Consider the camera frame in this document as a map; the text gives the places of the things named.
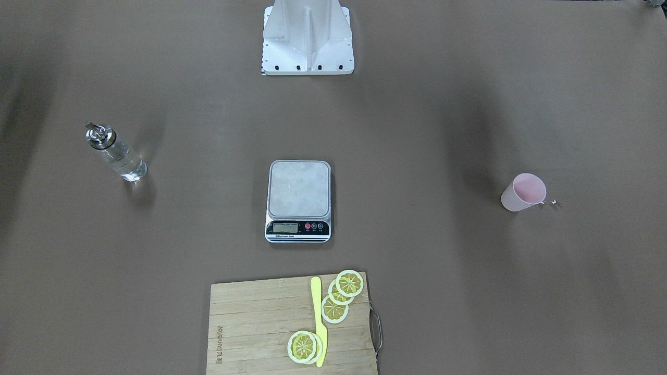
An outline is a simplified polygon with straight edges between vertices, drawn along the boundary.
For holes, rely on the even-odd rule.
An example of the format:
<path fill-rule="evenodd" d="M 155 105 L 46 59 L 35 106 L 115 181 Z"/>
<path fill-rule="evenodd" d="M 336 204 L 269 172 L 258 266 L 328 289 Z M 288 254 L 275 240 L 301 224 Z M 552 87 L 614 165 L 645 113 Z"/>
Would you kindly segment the clear glass sauce bottle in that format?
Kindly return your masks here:
<path fill-rule="evenodd" d="M 108 125 L 86 122 L 86 140 L 102 159 L 126 181 L 139 181 L 147 173 L 147 165 L 138 152 L 118 138 Z"/>

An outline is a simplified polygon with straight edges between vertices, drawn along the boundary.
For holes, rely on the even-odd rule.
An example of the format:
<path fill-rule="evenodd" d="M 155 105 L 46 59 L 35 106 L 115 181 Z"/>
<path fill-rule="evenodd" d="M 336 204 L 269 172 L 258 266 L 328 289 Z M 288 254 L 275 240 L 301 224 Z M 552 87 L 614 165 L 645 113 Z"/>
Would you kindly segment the yellow plastic knife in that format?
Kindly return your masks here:
<path fill-rule="evenodd" d="M 328 331 L 323 323 L 323 318 L 322 318 L 323 288 L 322 288 L 322 281 L 319 276 L 313 276 L 310 279 L 310 289 L 311 289 L 312 303 L 314 306 L 315 334 L 317 335 L 317 337 L 319 337 L 319 339 L 322 342 L 321 345 L 322 353 L 320 354 L 315 364 L 318 368 L 321 368 L 324 364 L 324 360 L 326 358 L 326 353 L 327 353 Z"/>

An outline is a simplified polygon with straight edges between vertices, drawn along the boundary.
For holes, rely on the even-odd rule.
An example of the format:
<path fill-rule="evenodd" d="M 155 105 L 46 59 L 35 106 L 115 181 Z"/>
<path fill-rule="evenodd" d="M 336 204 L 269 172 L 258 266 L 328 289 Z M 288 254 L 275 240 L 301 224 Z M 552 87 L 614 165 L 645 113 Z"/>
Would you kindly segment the bamboo cutting board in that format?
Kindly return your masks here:
<path fill-rule="evenodd" d="M 322 366 L 288 356 L 290 336 L 315 332 L 311 276 L 214 283 L 210 288 L 207 374 L 377 374 L 381 334 L 365 286 L 340 323 L 324 322 Z"/>

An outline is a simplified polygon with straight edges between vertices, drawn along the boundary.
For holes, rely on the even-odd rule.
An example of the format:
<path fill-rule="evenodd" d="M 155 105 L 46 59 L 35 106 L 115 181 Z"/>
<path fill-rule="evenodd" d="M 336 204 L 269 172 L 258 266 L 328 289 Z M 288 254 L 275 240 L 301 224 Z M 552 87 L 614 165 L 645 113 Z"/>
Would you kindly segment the digital kitchen scale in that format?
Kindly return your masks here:
<path fill-rule="evenodd" d="M 332 235 L 332 170 L 324 160 L 275 160 L 269 167 L 265 239 L 323 244 Z"/>

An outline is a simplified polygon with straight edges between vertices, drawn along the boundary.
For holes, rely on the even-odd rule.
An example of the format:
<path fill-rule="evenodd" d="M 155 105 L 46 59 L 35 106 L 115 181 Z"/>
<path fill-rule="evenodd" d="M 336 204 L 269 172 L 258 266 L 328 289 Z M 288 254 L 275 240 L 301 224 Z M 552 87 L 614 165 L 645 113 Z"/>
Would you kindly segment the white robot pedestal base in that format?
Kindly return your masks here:
<path fill-rule="evenodd" d="M 350 10 L 339 1 L 275 1 L 264 9 L 261 72 L 335 76 L 355 71 Z"/>

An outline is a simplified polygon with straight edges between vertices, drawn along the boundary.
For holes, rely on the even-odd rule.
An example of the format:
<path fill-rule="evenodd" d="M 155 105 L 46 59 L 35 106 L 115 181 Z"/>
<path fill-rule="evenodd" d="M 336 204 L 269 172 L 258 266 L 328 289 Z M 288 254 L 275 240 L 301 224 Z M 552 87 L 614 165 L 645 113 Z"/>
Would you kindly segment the lemon slice behind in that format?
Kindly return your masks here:
<path fill-rule="evenodd" d="M 314 340 L 315 352 L 314 352 L 314 356 L 309 361 L 307 361 L 305 364 L 306 365 L 312 365 L 312 364 L 317 363 L 317 361 L 319 360 L 319 358 L 323 354 L 323 342 L 321 341 L 319 335 L 314 334 L 313 332 L 308 332 L 308 334 Z"/>

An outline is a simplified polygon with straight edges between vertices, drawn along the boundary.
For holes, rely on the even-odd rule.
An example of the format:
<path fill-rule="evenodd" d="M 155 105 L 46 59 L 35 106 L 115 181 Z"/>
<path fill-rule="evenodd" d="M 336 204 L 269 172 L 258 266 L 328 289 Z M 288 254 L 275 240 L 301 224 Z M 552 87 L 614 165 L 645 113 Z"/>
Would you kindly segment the pink plastic cup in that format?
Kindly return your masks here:
<path fill-rule="evenodd" d="M 543 180 L 532 173 L 521 173 L 505 188 L 501 202 L 508 211 L 518 212 L 544 201 L 547 187 Z"/>

